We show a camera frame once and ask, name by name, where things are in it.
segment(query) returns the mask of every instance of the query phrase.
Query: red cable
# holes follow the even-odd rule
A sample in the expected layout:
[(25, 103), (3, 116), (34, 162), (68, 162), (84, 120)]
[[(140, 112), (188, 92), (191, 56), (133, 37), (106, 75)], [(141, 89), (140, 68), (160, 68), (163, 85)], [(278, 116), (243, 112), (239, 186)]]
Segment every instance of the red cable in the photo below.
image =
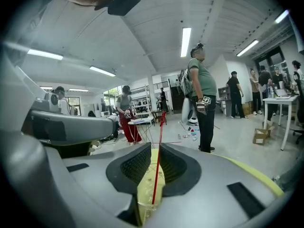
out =
[(163, 112), (161, 115), (161, 134), (160, 134), (160, 143), (158, 146), (158, 157), (157, 157), (157, 166), (156, 166), (156, 174), (155, 174), (155, 183), (154, 183), (154, 191), (153, 191), (153, 199), (152, 199), (152, 204), (155, 203), (155, 196), (156, 196), (156, 188), (157, 188), (157, 179), (158, 179), (158, 167), (160, 165), (160, 147), (161, 147), (161, 142), (162, 142), (162, 127), (163, 127), (163, 123), (165, 122), (165, 115), (166, 112)]

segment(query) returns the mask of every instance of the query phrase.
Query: plastic bottle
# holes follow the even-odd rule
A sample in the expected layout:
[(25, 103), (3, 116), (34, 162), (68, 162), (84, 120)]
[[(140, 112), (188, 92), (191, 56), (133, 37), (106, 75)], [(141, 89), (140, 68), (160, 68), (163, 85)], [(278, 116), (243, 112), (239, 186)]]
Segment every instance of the plastic bottle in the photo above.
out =
[(266, 85), (266, 91), (267, 91), (267, 98), (271, 98), (271, 91), (269, 85)]
[(275, 92), (274, 92), (274, 89), (271, 87), (271, 98), (274, 98), (275, 97)]

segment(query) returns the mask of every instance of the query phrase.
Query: red pants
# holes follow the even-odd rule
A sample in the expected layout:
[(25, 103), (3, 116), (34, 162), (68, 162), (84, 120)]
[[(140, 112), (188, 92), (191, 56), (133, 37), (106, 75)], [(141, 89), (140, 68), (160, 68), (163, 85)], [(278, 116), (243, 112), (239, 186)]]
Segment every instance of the red pants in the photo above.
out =
[(121, 112), (119, 113), (120, 118), (120, 124), (123, 128), (124, 135), (126, 136), (129, 143), (132, 142), (139, 142), (142, 140), (141, 136), (139, 135), (137, 131), (136, 125), (129, 125), (128, 122), (131, 121), (131, 119), (127, 119), (124, 117), (124, 114)]

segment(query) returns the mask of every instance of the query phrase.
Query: laptop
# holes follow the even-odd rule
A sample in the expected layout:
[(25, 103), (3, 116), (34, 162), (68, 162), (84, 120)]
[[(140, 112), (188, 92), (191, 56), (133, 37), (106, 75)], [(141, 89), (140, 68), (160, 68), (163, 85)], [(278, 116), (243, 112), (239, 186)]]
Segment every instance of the laptop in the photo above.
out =
[(288, 96), (286, 90), (284, 89), (275, 89), (275, 93), (278, 97)]

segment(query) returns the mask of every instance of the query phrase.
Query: black t-shirt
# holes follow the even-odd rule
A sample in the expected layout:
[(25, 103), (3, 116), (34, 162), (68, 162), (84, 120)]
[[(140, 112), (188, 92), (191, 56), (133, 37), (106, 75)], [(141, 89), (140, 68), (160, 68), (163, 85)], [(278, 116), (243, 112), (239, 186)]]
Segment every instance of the black t-shirt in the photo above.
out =
[(268, 79), (271, 79), (271, 75), (269, 72), (264, 71), (261, 73), (260, 77), (258, 78), (258, 83), (263, 86), (268, 84)]
[(229, 85), (230, 87), (230, 93), (239, 93), (239, 89), (237, 87), (237, 84), (239, 84), (238, 78), (236, 77), (231, 77), (228, 82), (227, 85)]
[(161, 92), (161, 100), (165, 100), (166, 99), (166, 95), (165, 95), (165, 92), (163, 91), (163, 92)]
[(278, 89), (280, 88), (279, 82), (283, 81), (283, 75), (279, 74), (277, 76), (276, 74), (272, 76), (272, 82), (278, 86)]

